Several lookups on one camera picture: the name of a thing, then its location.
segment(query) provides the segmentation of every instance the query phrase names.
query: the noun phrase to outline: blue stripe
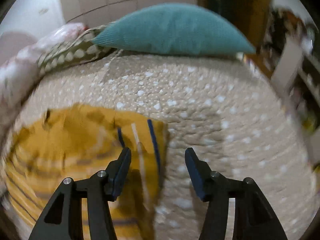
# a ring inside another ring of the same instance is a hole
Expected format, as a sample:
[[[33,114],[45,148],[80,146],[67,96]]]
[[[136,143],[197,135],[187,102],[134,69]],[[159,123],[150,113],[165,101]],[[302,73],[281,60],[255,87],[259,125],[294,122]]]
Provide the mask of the blue stripe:
[[[125,144],[124,144],[124,141],[123,141],[123,138],[122,138],[122,132],[121,132],[121,128],[120,127],[118,127],[118,137],[119,137],[119,141],[121,143],[121,146],[124,148]]]
[[[158,173],[159,173],[159,178],[160,178],[160,174],[161,174],[161,162],[160,162],[160,154],[159,154],[157,139],[156,139],[155,131],[154,131],[154,129],[153,129],[152,120],[151,120],[151,119],[148,119],[147,122],[148,122],[149,130],[150,130],[150,135],[151,135],[151,139],[152,139],[153,149],[154,149],[155,155],[156,155],[156,161],[157,161],[157,164],[158,164]]]

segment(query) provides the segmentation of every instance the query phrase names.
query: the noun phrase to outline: crumpled blanket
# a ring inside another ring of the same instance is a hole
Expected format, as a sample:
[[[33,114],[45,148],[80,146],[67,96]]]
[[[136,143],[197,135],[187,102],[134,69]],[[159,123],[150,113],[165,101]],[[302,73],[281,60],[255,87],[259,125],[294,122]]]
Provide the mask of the crumpled blanket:
[[[89,178],[126,146],[132,162],[121,196],[109,203],[113,225],[118,239],[152,239],[166,131],[165,123],[134,112],[80,104],[48,110],[13,136],[5,170],[9,200],[32,227],[64,178]],[[84,239],[90,239],[86,199],[82,210]]]

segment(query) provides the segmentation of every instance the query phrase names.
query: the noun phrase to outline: teal fabric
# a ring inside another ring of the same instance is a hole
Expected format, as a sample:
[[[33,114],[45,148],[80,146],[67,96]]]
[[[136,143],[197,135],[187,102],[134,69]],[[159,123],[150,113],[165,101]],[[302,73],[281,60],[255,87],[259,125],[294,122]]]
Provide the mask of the teal fabric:
[[[230,22],[207,9],[165,3],[110,23],[93,43],[168,55],[231,55],[255,48]]]

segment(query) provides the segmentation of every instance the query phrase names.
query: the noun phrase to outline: teal pillow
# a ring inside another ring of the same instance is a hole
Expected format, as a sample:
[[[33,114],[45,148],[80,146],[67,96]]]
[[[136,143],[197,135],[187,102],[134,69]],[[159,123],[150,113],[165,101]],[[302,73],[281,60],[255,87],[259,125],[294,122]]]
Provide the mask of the teal pillow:
[[[255,48],[230,22],[190,4],[164,3],[110,23],[93,43],[156,54],[231,55]]]

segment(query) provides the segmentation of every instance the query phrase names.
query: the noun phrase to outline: mattress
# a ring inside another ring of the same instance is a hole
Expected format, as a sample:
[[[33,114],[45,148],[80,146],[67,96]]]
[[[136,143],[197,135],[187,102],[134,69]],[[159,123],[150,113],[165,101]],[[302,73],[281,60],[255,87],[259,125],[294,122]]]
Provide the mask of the mattress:
[[[114,53],[45,76],[13,130],[48,108],[76,102],[168,123],[166,174],[154,219],[157,239],[194,240],[201,232],[207,204],[191,185],[187,147],[226,177],[252,177],[290,240],[301,237],[319,208],[315,177],[292,119],[269,83],[237,60]],[[234,205],[231,199],[226,239],[232,239]]]

